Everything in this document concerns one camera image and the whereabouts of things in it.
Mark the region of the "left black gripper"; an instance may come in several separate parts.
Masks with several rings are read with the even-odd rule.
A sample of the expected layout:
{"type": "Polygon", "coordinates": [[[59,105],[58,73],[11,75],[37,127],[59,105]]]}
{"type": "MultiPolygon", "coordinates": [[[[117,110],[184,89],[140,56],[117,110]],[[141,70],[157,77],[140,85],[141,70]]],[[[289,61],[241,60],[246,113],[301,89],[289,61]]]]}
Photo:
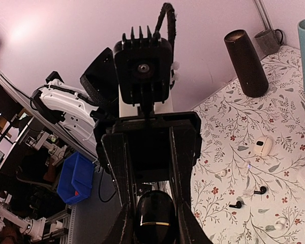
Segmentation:
{"type": "Polygon", "coordinates": [[[103,243],[137,243],[136,180],[164,181],[169,172],[177,217],[176,243],[211,243],[191,211],[191,174],[201,155],[200,130],[196,112],[97,121],[98,159],[111,174],[121,205],[103,243]]]}

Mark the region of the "black earbud charging case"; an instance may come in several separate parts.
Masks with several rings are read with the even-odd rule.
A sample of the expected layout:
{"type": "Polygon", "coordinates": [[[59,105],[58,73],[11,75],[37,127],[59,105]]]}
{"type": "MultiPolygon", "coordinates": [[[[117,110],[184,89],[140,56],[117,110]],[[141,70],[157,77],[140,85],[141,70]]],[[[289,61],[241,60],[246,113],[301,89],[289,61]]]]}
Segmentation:
{"type": "Polygon", "coordinates": [[[171,197],[163,191],[149,191],[138,202],[134,232],[139,243],[174,243],[177,218],[171,197]]]}

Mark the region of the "black earbud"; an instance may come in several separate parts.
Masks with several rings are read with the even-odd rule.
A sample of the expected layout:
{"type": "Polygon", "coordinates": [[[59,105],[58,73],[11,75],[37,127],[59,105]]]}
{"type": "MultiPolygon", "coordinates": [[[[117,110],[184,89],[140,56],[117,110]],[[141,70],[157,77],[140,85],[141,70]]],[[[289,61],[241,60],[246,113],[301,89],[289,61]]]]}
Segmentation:
{"type": "Polygon", "coordinates": [[[263,195],[267,192],[267,187],[261,186],[258,191],[254,191],[253,194],[263,195]]]}
{"type": "Polygon", "coordinates": [[[242,208],[242,202],[241,201],[237,201],[235,204],[229,204],[230,208],[237,208],[240,209],[242,208]]]}

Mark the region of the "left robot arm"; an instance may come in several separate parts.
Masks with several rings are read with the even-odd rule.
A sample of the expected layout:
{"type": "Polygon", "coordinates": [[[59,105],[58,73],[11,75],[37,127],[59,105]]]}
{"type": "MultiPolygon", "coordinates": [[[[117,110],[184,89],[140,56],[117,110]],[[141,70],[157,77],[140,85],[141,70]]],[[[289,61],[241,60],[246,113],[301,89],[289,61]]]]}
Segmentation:
{"type": "Polygon", "coordinates": [[[170,96],[173,52],[167,41],[105,49],[81,77],[84,91],[57,72],[32,95],[52,124],[71,115],[87,127],[121,209],[104,243],[210,243],[191,210],[191,174],[201,155],[196,112],[157,112],[170,96]]]}

